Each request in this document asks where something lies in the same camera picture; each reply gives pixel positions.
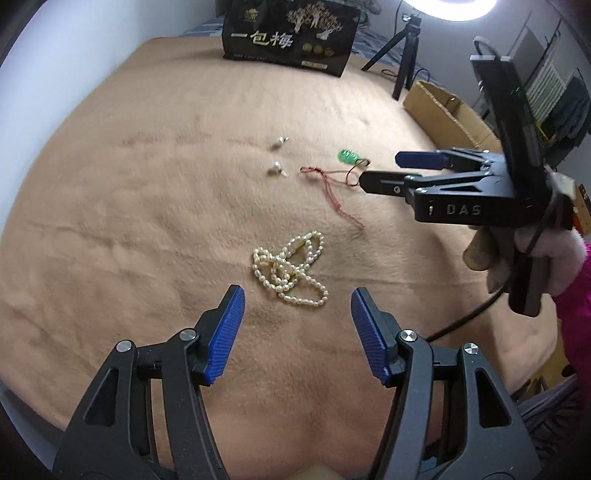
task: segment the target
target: pearl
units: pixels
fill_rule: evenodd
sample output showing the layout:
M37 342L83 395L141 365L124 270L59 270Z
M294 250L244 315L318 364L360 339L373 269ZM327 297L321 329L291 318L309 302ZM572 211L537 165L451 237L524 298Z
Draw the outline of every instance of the pearl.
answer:
M312 239L318 239L319 242L316 252L314 252L314 247L311 241ZM328 290L326 290L324 285L322 285L319 281L308 275L308 270L322 253L324 249L322 246L323 241L324 236L317 230L314 230L303 236L298 235L292 238L285 247L281 248L281 251L277 255L270 253L269 250L263 247L255 248L252 254L252 270L254 275L263 284L263 287L275 292L280 299L288 303L320 307L326 303ZM292 256L294 253L296 253L296 251L304 246L306 251L306 260L298 266L290 263L287 258ZM268 264L270 266L270 280L267 280L262 274L259 263L265 265ZM299 299L295 296L286 295L285 292L294 288L297 285L299 279L302 279L308 282L314 288L317 288L322 292L323 297L316 301L310 299Z

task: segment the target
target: black cable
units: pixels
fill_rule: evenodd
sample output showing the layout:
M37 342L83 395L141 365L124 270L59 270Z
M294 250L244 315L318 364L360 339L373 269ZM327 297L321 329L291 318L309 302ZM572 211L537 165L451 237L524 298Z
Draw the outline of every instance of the black cable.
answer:
M392 78L397 78L398 77L398 73L394 72L393 70L390 69L382 69L382 73L384 75L386 75L386 77L392 77Z
M501 58L501 54L498 50L491 45L491 42L485 39L484 37L474 37L474 46L476 47L476 51L478 55L482 55L482 50L480 49L480 45L484 45L488 48L488 51L491 52L497 59Z
M548 171L548 175L550 177L550 181L552 184L552 196L550 198L550 202L549 202L548 206L546 207L546 210L544 212L544 216L542 217L542 220L540 220L540 223L537 226L537 229L535 230L534 236L531 238L530 244L527 246L527 249L525 250L525 254L523 255L523 257L521 257L518 264L513 268L513 270L511 271L511 274L509 275L509 278L507 279L505 284L499 290L497 290L487 301L485 301L483 304L479 305L477 308L472 310L468 315L463 316L461 319L453 322L451 325L448 325L447 327L442 328L438 332L435 332L434 334L427 337L427 339L426 339L427 342L434 342L435 340L439 340L441 337L447 335L448 333L454 332L455 330L457 330L460 327L463 327L469 321L475 319L481 313L484 313L485 311L487 311L492 305L494 305L494 303L498 299L501 298L501 296L503 295L503 292L515 281L515 278L517 277L517 275L519 274L521 269L525 267L526 262L529 260L528 257L533 252L535 245L538 242L538 239L540 238L540 235L542 234L544 229L546 227L548 227L548 225L550 223L550 218L551 218L552 214L554 213L554 211L556 210L556 208L558 206L558 202L560 200L560 196L558 195L558 185L556 185L556 180L553 177L553 174L548 167L546 167L546 170Z
M422 72L423 70L425 72L427 72L427 81L431 80L431 72L430 71L428 71L427 69L418 69L417 72L414 74L413 81L411 82L412 85L414 85L414 81L417 79L419 72Z
M398 12L400 12L400 7L402 6L402 2L404 2L404 0L400 0L400 3L398 4L398 8L396 9L396 14L394 15L394 35L396 35L396 33L398 32Z

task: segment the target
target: blue gripper pad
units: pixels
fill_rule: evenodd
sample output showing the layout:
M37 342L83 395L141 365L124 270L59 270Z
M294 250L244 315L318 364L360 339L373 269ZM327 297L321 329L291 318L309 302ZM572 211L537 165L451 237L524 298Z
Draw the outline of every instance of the blue gripper pad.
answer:
M450 166L449 158L439 152L398 152L395 158L400 168L443 170Z
M244 316L245 304L244 290L241 287L232 286L220 306L216 310L211 310L211 312L216 312L219 315L219 321L214 331L208 329L211 340L209 341L207 365L203 370L203 377L210 385L216 381L216 378L226 368L230 351Z
M371 310L372 308L355 290L351 295L351 316L368 359L371 373L382 382L382 385L385 385L392 376L392 371L389 368L388 351L384 339L375 324Z

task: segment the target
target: beige blanket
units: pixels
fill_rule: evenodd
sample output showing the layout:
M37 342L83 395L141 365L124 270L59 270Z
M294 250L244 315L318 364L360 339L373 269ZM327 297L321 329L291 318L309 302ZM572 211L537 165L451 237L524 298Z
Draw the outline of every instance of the beige blanket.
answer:
M236 283L245 317L206 391L231 477L280 478L315 462L342 475L368 468L393 392L369 372L353 289L366 286L425 336L487 293L462 264L468 228L420 224L401 199L335 187L360 231L317 177L298 174L342 168L342 148L379 169L395 168L399 150L433 148L391 99L391 81L361 64L352 58L338 79L224 60L218 38L144 44L64 122L18 196L0 248L2 380L65 429L117 341L162 342ZM273 151L279 136L290 140ZM289 177L267 175L277 160ZM320 308L283 303L251 270L254 247L310 230L326 239L310 270L330 291ZM529 319L501 301L442 344L468 340L517 388L553 349L554 307L546 299ZM432 437L440 412L437 397Z

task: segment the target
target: tripod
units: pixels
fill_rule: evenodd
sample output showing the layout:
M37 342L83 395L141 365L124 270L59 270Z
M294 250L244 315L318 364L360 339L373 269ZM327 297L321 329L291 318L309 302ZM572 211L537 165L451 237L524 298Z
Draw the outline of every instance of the tripod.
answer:
M394 35L390 41L384 45L382 50L377 52L376 55L374 55L374 57L362 68L364 72L367 72L384 55L392 50L392 48L406 38L400 68L398 69L398 77L396 78L396 85L394 86L394 92L392 93L392 98L394 98L394 100L400 98L405 81L407 90L410 90L410 87L412 87L414 66L417 62L418 36L421 33L420 27L421 17L416 14L407 17L407 23L404 29Z

